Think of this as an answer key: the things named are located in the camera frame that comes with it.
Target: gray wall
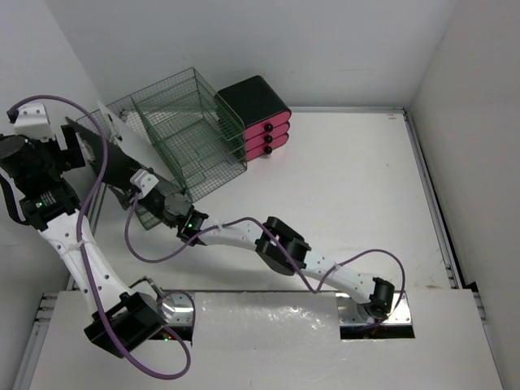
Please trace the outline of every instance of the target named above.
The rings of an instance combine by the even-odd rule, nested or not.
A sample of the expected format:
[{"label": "gray wall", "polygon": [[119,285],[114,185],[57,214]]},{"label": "gray wall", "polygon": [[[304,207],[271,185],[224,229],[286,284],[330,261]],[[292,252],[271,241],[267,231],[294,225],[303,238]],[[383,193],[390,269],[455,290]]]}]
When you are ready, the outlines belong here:
[{"label": "gray wall", "polygon": [[[43,0],[2,3],[0,52],[0,112],[36,93],[63,95],[95,108],[96,90]],[[63,105],[46,106],[53,124],[61,124],[64,115],[78,116]],[[0,132],[11,132],[5,114],[0,114]],[[80,194],[92,182],[88,171],[75,172],[71,180]],[[42,293],[63,288],[67,275],[35,230],[10,220],[0,195],[0,389],[10,389],[15,379]]]},{"label": "gray wall", "polygon": [[519,16],[518,0],[461,0],[413,108],[506,388],[520,388]]},{"label": "gray wall", "polygon": [[292,105],[408,106],[456,0],[46,0],[107,102],[194,66]]}]

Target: metal grid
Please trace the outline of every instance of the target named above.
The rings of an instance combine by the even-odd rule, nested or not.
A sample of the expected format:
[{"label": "metal grid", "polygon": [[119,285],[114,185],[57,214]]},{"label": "metal grid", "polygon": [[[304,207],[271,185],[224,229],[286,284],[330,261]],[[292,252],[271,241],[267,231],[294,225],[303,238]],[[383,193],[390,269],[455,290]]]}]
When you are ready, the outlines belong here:
[{"label": "metal grid", "polygon": [[[193,68],[107,107],[154,146],[193,202],[247,169],[243,123]],[[93,116],[109,136],[101,112]],[[85,117],[78,122],[95,131]],[[146,229],[159,223],[144,209],[136,213]]]}]

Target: white table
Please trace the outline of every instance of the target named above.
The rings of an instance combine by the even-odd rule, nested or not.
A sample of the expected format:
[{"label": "white table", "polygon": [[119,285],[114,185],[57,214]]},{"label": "white table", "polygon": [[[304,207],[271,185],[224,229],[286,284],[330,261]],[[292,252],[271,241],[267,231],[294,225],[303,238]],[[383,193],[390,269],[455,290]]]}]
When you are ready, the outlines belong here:
[{"label": "white table", "polygon": [[[368,248],[393,252],[408,285],[449,288],[423,185],[403,115],[302,113],[291,118],[290,139],[269,158],[195,205],[223,220],[274,215],[326,256],[346,259]],[[297,277],[278,275],[255,254],[225,247],[186,249],[158,265],[144,264],[123,238],[127,212],[108,191],[96,239],[123,282],[143,275],[163,288],[189,290],[305,290]],[[131,226],[134,247],[148,258],[180,245],[176,230]],[[397,265],[384,255],[352,267],[400,283]]]},{"label": "white table", "polygon": [[[297,112],[291,122],[283,149],[251,162],[196,207],[221,219],[278,216],[338,259],[371,247],[392,251],[405,265],[416,338],[341,341],[331,292],[297,292],[304,289],[298,278],[277,275],[243,250],[197,247],[161,265],[140,263],[124,245],[126,212],[107,192],[95,236],[125,283],[148,275],[163,288],[267,291],[197,292],[193,365],[175,382],[150,379],[90,344],[81,294],[61,292],[32,390],[501,388],[471,292],[449,288],[445,243],[436,237],[403,115]],[[134,245],[150,257],[177,247],[175,234],[132,223]],[[352,267],[400,283],[384,256]],[[135,355],[162,372],[184,365],[176,343],[149,341]]]}]

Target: wall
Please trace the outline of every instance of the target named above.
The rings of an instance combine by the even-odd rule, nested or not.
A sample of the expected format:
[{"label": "wall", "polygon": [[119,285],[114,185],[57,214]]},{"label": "wall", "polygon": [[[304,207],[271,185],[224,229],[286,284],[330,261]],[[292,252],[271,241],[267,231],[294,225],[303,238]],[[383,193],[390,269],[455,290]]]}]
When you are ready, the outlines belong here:
[{"label": "wall", "polygon": [[104,100],[195,67],[291,105],[408,106],[456,0],[46,0]]},{"label": "wall", "polygon": [[461,0],[413,117],[506,388],[520,388],[520,2]]},{"label": "wall", "polygon": [[[43,0],[2,4],[0,52],[1,112],[36,93],[95,108],[96,90]],[[59,104],[46,106],[53,124],[61,124],[64,115],[79,116]],[[7,117],[0,116],[0,132],[10,131]],[[72,184],[84,194],[92,181],[83,171]],[[63,288],[66,280],[66,269],[50,246],[33,229],[12,222],[0,198],[0,389],[11,388],[15,379],[41,294]]]}]

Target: wire basket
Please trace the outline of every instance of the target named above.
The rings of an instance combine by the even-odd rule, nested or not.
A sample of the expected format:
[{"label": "wire basket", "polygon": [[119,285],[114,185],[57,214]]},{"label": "wire basket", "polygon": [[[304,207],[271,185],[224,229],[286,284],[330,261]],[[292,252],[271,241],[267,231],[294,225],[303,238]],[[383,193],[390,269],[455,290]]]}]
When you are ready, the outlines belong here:
[{"label": "wire basket", "polygon": [[[157,150],[192,202],[247,169],[241,119],[194,68],[107,107]],[[101,111],[92,115],[110,134]],[[78,122],[95,131],[85,117]],[[136,214],[145,229],[160,222],[143,208]]]}]

